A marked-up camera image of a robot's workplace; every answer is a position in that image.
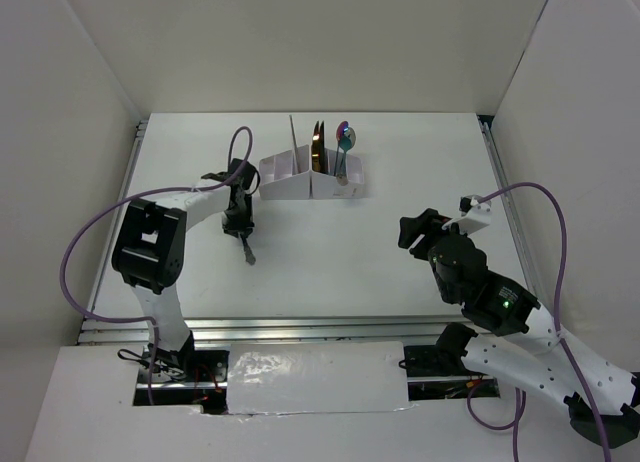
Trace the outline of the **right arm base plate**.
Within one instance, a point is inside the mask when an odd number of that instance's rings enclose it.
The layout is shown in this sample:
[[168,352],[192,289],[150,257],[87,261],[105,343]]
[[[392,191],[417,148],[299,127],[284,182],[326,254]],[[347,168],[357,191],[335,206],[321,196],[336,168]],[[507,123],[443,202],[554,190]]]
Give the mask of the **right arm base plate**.
[[448,324],[434,345],[404,347],[404,358],[398,363],[409,378],[479,375],[466,369],[461,361],[466,346],[478,333],[461,324]]

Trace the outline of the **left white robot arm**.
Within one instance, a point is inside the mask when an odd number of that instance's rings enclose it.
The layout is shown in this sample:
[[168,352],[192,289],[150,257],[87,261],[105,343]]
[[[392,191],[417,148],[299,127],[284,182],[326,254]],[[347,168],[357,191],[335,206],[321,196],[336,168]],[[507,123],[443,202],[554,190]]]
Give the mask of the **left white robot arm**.
[[245,260],[253,265],[256,258],[248,244],[255,227],[251,187],[259,183],[258,170],[234,158],[226,172],[204,175],[193,191],[136,198],[126,209],[112,267],[132,288],[143,315],[155,320],[150,330],[159,337],[149,339],[149,349],[176,381],[193,376],[198,359],[177,293],[187,232],[220,213],[223,233],[242,243]]

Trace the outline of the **teal spoon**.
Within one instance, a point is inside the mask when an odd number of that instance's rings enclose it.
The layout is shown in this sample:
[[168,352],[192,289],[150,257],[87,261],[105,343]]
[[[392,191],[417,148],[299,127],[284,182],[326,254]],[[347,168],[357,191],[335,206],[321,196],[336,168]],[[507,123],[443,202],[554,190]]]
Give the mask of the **teal spoon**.
[[339,151],[341,152],[340,163],[338,164],[338,168],[336,170],[336,175],[338,177],[344,178],[346,176],[346,159],[348,152],[353,148],[353,142],[350,137],[344,135],[340,138],[338,142]]

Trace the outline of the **black knife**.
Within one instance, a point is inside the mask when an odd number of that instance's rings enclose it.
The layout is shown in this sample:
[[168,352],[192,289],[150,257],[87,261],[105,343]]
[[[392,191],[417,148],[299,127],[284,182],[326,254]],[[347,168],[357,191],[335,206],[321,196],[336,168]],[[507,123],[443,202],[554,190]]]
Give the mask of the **black knife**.
[[323,174],[328,174],[328,163],[325,147],[325,122],[320,123],[319,127],[319,156],[320,156],[320,171]]

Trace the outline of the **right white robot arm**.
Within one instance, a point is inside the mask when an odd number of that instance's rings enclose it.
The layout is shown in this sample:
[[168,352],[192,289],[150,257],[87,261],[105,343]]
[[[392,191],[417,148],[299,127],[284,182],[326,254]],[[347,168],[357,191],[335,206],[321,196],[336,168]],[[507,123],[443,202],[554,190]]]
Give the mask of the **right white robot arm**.
[[639,376],[605,360],[569,332],[517,281],[491,271],[470,233],[489,225],[481,204],[449,218],[428,208],[399,221],[398,245],[429,263],[441,299],[465,323],[446,326],[436,342],[441,370],[484,373],[567,411],[571,427],[611,448],[639,435]]

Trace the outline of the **silver ornate spoon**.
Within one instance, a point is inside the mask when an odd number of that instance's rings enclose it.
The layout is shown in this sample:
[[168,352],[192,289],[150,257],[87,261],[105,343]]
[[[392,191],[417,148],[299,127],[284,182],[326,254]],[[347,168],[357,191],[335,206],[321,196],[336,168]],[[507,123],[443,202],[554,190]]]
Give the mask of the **silver ornate spoon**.
[[352,149],[356,144],[356,132],[353,127],[349,126],[345,132],[346,137],[350,141],[350,149]]

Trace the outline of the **iridescent rainbow spoon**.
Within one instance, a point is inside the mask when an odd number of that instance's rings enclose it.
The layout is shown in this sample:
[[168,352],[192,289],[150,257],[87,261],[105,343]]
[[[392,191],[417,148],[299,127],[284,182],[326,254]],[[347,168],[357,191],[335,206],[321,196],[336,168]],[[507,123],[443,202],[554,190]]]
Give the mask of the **iridescent rainbow spoon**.
[[337,149],[336,149],[336,159],[334,162],[334,175],[336,175],[336,170],[338,168],[338,164],[340,163],[340,159],[341,159],[341,152],[339,151],[339,146],[338,146],[338,142],[340,140],[340,138],[342,136],[345,135],[345,132],[347,130],[347,128],[349,127],[349,123],[347,121],[343,121],[339,124],[338,128],[336,129],[336,140],[337,140]]

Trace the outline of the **gold knife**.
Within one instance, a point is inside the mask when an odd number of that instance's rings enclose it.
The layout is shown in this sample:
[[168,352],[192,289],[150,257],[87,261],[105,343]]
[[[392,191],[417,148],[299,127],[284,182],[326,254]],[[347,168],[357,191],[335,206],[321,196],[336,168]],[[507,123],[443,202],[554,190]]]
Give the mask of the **gold knife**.
[[311,143],[311,168],[314,172],[321,173],[320,171],[320,156],[319,156],[319,127],[320,121],[317,121],[312,136]]

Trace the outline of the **silver ornate knife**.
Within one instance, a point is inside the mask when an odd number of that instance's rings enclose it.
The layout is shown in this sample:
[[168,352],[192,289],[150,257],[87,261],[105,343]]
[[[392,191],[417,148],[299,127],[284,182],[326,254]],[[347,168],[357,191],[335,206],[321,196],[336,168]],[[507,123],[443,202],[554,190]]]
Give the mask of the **silver ornate knife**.
[[248,243],[248,237],[245,235],[240,236],[240,240],[242,242],[243,252],[245,256],[245,261],[250,266],[253,266],[256,263],[256,257]]

